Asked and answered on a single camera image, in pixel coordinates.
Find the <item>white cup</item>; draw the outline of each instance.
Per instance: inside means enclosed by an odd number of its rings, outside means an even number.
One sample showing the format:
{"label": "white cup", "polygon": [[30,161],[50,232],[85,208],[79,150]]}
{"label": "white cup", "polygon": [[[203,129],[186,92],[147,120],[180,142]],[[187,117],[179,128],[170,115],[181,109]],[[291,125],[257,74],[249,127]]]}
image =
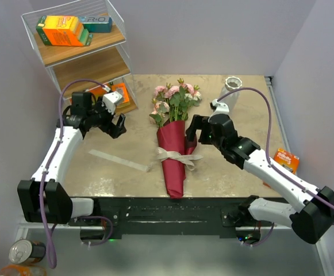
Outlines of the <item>white cup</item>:
{"label": "white cup", "polygon": [[[222,90],[220,92],[220,96],[222,97],[224,94],[228,93],[229,91],[232,91],[234,89],[238,89],[242,87],[242,81],[237,78],[236,76],[229,76],[228,78],[225,79],[224,85],[222,87]],[[226,103],[229,108],[229,113],[233,111],[233,108],[236,105],[236,102],[238,100],[240,92],[235,92],[224,99],[222,99],[222,102]]]}

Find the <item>wooden shelf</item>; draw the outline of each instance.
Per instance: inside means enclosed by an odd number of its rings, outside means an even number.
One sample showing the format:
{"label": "wooden shelf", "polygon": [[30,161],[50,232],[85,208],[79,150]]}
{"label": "wooden shelf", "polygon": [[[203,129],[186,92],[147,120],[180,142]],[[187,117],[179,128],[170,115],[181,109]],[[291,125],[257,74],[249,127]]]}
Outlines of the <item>wooden shelf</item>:
{"label": "wooden shelf", "polygon": [[[100,83],[106,83],[130,73],[129,68],[115,47],[59,64],[54,66],[53,70],[61,89],[76,79],[93,79]],[[70,97],[72,92],[82,91],[94,86],[96,85],[90,82],[76,83],[70,86],[64,97]]]}
{"label": "wooden shelf", "polygon": [[124,106],[123,108],[117,108],[116,115],[120,115],[121,113],[125,114],[135,109],[137,109],[137,105],[133,101],[133,98],[130,96],[130,104],[128,106]]}
{"label": "wooden shelf", "polygon": [[36,40],[36,44],[38,45],[43,63],[46,67],[125,41],[125,37],[116,25],[113,25],[110,33],[94,33],[91,44],[84,47],[46,46],[41,41],[38,33],[34,34],[34,38]]}

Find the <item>tabletop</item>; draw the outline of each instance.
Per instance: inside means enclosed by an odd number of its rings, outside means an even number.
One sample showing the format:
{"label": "tabletop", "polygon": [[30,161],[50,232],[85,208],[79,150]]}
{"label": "tabletop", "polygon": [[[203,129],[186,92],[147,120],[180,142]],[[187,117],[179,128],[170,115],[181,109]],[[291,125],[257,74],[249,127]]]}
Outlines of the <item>tabletop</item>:
{"label": "tabletop", "polygon": [[[271,103],[264,76],[238,76],[244,87],[263,92]],[[199,85],[202,102],[189,111],[203,116],[211,115],[210,102],[217,98],[227,75],[134,75],[139,108],[126,114],[127,132],[112,139],[99,129],[92,129],[74,153],[64,182],[69,196],[75,197],[168,197],[164,185],[162,165],[156,160],[157,126],[149,121],[152,112],[152,93],[157,85],[166,82],[177,84],[182,77],[185,83]],[[281,132],[274,107],[270,155],[283,147]],[[253,91],[242,91],[230,117],[240,136],[265,146],[268,111],[264,100]],[[91,154],[105,154],[106,158]],[[186,170],[184,197],[277,197],[278,193],[263,185],[257,177],[228,163],[212,145],[198,144],[194,154],[203,158],[195,163],[195,170]],[[114,160],[131,161],[133,167]]]}

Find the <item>white ribbon bow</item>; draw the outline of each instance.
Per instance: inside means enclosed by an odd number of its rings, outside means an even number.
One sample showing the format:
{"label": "white ribbon bow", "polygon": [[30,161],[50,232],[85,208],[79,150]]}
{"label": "white ribbon bow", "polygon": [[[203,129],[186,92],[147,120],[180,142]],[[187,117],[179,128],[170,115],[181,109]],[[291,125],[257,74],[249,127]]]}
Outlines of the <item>white ribbon bow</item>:
{"label": "white ribbon bow", "polygon": [[166,151],[164,148],[157,147],[156,149],[158,156],[157,159],[164,161],[168,158],[180,161],[181,163],[185,164],[186,167],[193,171],[195,168],[195,164],[191,160],[198,160],[202,158],[202,155],[181,155],[179,152],[176,151]]}

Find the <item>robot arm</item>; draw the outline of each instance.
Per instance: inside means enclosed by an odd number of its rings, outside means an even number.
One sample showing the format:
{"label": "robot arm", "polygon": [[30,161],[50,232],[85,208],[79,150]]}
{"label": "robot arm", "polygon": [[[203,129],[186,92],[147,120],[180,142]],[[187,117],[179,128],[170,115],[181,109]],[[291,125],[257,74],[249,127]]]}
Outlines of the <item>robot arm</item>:
{"label": "robot arm", "polygon": [[29,181],[21,181],[18,196],[26,221],[41,222],[39,208],[39,184],[43,169],[53,154],[57,142],[61,144],[45,175],[45,213],[49,223],[65,224],[71,218],[92,214],[94,201],[91,198],[70,198],[61,183],[77,147],[91,128],[98,127],[112,138],[126,132],[125,116],[121,114],[116,124],[112,123],[116,106],[123,101],[118,92],[107,93],[93,104],[90,92],[72,94],[72,104],[63,113],[63,136],[60,137],[59,122],[52,145],[38,170]]}
{"label": "robot arm", "polygon": [[[210,117],[193,117],[186,131],[187,139],[192,141],[196,130],[200,129],[200,143],[214,145],[229,163],[262,179],[288,202],[272,202],[252,195],[240,205],[237,212],[229,214],[229,218],[237,226],[253,220],[281,224],[291,227],[304,241],[316,243],[334,223],[334,211],[313,198],[306,190],[333,205],[334,192],[328,187],[320,190],[315,185],[301,180],[272,159],[269,164],[265,151],[259,145],[237,134],[228,116],[227,104],[215,99],[210,106],[214,110]],[[271,166],[275,166],[287,178],[278,174]],[[288,178],[300,182],[306,190],[301,190]]]}

